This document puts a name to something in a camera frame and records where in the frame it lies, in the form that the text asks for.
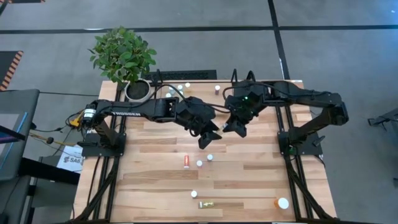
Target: wooden tabletop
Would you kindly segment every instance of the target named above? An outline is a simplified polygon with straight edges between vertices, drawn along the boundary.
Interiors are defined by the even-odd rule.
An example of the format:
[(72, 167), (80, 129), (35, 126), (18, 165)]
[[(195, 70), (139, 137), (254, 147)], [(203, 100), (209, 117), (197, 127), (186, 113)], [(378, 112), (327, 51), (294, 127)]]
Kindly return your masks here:
[[(227, 80), (190, 82), (185, 96), (196, 96), (207, 103), (224, 105), (221, 92), (231, 86)], [(301, 81), (295, 81), (303, 87)], [(215, 95), (215, 85), (220, 85)], [(168, 88), (159, 91), (165, 96)], [(116, 84), (105, 81), (100, 99), (114, 100)], [(291, 106), (294, 124), (301, 126), (311, 120), (309, 107)], [(228, 114), (216, 112), (213, 122), (221, 126)], [(288, 128), (285, 113), (285, 128)], [(116, 184), (111, 222), (271, 222), (294, 221), (285, 162), (277, 142), (279, 130), (275, 108), (263, 110), (246, 127), (248, 135), (224, 133), (222, 140), (213, 141), (201, 150), (198, 138), (174, 123), (158, 124), (144, 118), (128, 118), (127, 145), (121, 158)], [(212, 154), (213, 161), (206, 156)], [(189, 155), (190, 169), (183, 168), (183, 158)], [(198, 168), (197, 160), (203, 161)], [(314, 156), (302, 156), (309, 191), (330, 215), (335, 216), (325, 169)], [(84, 161), (76, 198), (75, 211), (80, 214), (86, 206), (96, 158)], [(93, 193), (98, 188), (101, 164), (98, 166)], [(196, 190), (197, 198), (191, 197)], [(274, 201), (285, 197), (287, 210), (275, 208)], [(305, 207), (298, 190), (302, 216)], [(106, 192), (101, 203), (104, 217)], [(199, 202), (214, 202), (211, 208), (199, 209)]]

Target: wooden table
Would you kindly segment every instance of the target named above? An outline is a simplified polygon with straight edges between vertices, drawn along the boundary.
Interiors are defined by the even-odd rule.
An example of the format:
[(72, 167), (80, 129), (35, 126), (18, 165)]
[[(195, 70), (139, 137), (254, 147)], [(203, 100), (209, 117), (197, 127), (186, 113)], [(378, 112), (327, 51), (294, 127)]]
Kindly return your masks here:
[[(173, 81), (167, 83), (178, 85)], [(219, 105), (224, 105), (222, 90), (231, 86), (226, 80), (190, 83), (190, 91), (186, 90), (185, 96), (196, 96)], [(295, 81), (295, 84), (303, 87), (301, 81)], [(214, 94), (215, 85), (221, 86), (218, 96)], [(167, 91), (165, 87), (159, 93), (165, 96)], [(116, 84), (103, 82), (99, 98), (114, 100), (115, 92)], [(307, 106), (293, 105), (291, 110), (296, 126), (312, 118)], [(219, 112), (216, 115), (213, 122), (217, 126), (229, 116)], [(283, 117), (285, 128), (288, 128), (285, 114)], [(128, 118), (126, 126), (127, 146), (119, 166), (111, 222), (295, 220), (285, 162), (277, 142), (279, 127), (275, 108), (266, 108), (247, 125), (247, 137), (224, 133), (222, 140), (213, 141), (205, 150), (199, 149), (197, 138), (191, 137), (188, 131), (174, 123), (158, 124), (144, 118)], [(207, 154), (214, 155), (212, 162), (206, 161)], [(190, 156), (189, 170), (183, 168), (185, 155)], [(197, 160), (204, 161), (201, 169), (195, 165)], [(302, 160), (309, 191), (326, 212), (335, 216), (323, 165), (314, 156), (302, 156)], [(74, 203), (76, 215), (86, 206), (95, 162), (96, 158), (84, 161)], [(92, 195), (98, 188), (101, 164), (100, 161)], [(198, 192), (195, 199), (191, 197), (192, 190)], [(279, 197), (289, 200), (287, 210), (275, 208), (274, 200)], [(106, 192), (100, 218), (104, 217), (107, 198)], [(299, 190), (298, 198), (302, 216), (305, 217)], [(199, 209), (199, 201), (212, 201), (215, 206)]]

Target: potted plant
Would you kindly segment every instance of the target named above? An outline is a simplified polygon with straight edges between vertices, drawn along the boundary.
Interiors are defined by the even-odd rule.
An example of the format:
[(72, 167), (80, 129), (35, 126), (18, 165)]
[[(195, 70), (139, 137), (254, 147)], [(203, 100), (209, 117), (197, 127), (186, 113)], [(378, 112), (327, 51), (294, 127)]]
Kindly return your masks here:
[(88, 49), (93, 54), (90, 57), (93, 68), (98, 66), (103, 71), (101, 76), (124, 86), (124, 92), (131, 101), (147, 100), (150, 97), (150, 85), (139, 75), (149, 72), (149, 65), (156, 65), (151, 58), (156, 51), (148, 48), (148, 42), (141, 36), (124, 27), (113, 29), (102, 37), (96, 36), (95, 39), (95, 47)]

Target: white bottle cap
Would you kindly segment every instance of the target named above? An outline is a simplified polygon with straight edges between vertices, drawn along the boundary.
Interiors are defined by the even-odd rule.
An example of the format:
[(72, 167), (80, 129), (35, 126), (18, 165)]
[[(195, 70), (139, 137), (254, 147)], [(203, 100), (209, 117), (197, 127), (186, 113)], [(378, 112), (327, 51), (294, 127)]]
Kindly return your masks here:
[(280, 198), (278, 200), (278, 206), (281, 209), (287, 209), (289, 207), (289, 201), (286, 198)]
[(198, 192), (192, 190), (191, 196), (192, 196), (193, 198), (197, 197), (197, 196), (198, 196)]

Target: concrete floor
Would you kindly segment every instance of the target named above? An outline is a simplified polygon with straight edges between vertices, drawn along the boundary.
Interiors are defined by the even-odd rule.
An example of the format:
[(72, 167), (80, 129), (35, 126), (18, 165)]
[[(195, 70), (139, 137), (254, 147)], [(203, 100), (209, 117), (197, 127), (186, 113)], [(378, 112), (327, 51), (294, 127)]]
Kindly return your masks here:
[[(359, 26), (398, 24), (393, 0), (274, 0), (280, 26)], [(271, 26), (267, 1), (251, 0), (47, 0), (10, 4), (0, 30), (86, 29), (185, 26)], [(161, 70), (217, 69), (229, 78), (253, 70), (258, 79), (281, 79), (273, 31), (141, 33), (157, 51)], [(88, 61), (94, 34), (3, 34), (0, 50), (23, 50), (10, 89), (97, 95), (98, 71)], [(307, 88), (338, 92), (350, 121), (320, 134), (338, 216), (359, 222), (396, 223), (398, 142), (391, 129), (371, 128), (366, 118), (398, 107), (398, 30), (281, 31), (291, 79)], [(41, 94), (34, 122), (41, 129), (63, 126), (68, 114), (95, 96)], [(66, 133), (51, 134), (64, 139)], [(73, 133), (66, 141), (79, 140)], [(53, 149), (29, 140), (25, 156), (37, 159)], [(70, 209), (51, 208), (52, 222)], [(36, 213), (36, 223), (46, 223)]]

